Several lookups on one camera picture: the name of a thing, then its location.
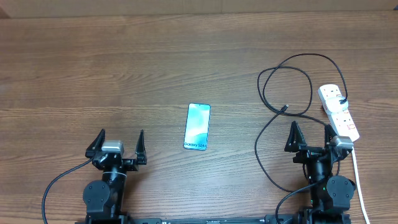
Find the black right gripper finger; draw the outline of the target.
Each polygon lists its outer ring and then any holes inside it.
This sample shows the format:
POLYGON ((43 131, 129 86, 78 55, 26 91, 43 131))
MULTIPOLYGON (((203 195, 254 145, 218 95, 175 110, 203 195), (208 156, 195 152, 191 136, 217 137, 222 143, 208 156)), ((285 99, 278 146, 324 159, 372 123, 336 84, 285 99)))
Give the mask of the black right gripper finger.
POLYGON ((333 129, 333 127, 328 124, 325 126, 325 147, 327 147, 327 145, 330 144, 331 140, 337 136, 335 130, 333 129))
POLYGON ((290 127, 290 133, 284 148, 285 152, 299 152, 307 147, 305 137, 299 127, 298 122, 293 121, 290 127))

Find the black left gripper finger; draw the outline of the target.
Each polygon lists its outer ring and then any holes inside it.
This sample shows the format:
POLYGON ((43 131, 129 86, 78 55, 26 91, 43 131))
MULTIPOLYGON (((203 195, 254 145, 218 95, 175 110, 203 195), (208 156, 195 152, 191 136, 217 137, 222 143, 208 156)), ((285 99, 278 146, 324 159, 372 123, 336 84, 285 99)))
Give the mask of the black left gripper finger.
POLYGON ((95 154, 101 150, 106 136, 105 129, 102 129, 95 140, 88 146, 85 152, 85 157, 94 157, 95 154))
POLYGON ((136 164, 137 165, 146 165, 147 164, 147 156, 144 145, 144 130, 142 129, 139 135, 139 139, 136 144, 136 164))

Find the blue Samsung Galaxy smartphone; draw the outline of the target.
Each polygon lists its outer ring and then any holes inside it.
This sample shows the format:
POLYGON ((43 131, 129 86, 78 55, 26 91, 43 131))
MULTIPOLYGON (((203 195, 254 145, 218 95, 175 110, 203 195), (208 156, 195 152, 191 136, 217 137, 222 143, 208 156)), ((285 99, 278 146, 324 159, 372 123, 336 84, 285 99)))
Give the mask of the blue Samsung Galaxy smartphone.
POLYGON ((188 105, 183 146, 185 149, 205 151, 208 145, 208 130, 211 106, 199 103, 188 105))

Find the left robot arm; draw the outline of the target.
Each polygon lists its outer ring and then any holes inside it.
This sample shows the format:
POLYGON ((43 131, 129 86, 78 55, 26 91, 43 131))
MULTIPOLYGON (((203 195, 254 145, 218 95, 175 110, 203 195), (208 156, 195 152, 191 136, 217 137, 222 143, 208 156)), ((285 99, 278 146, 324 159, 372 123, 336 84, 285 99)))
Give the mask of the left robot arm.
POLYGON ((86 149, 85 156, 101 170, 102 178, 90 182, 83 191, 86 205, 85 223, 133 223, 122 211, 127 173, 136 172, 147 164, 144 131, 140 132, 135 150, 136 157, 124 158, 124 145, 120 140, 106 140, 102 129, 86 149))

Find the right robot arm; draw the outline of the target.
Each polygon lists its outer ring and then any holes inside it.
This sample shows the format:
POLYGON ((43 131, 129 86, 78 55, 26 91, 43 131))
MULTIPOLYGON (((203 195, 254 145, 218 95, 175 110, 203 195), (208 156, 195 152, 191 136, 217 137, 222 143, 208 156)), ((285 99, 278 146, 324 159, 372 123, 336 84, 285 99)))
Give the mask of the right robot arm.
POLYGON ((284 151, 294 152, 293 162, 306 170, 308 186, 287 197, 308 190, 312 206, 301 208, 289 223, 350 223, 349 215, 356 184, 352 180, 333 174, 333 164, 339 163, 353 151, 354 144, 347 136, 339 136, 331 125, 325 126, 325 145, 308 146, 298 122, 290 127, 284 151))

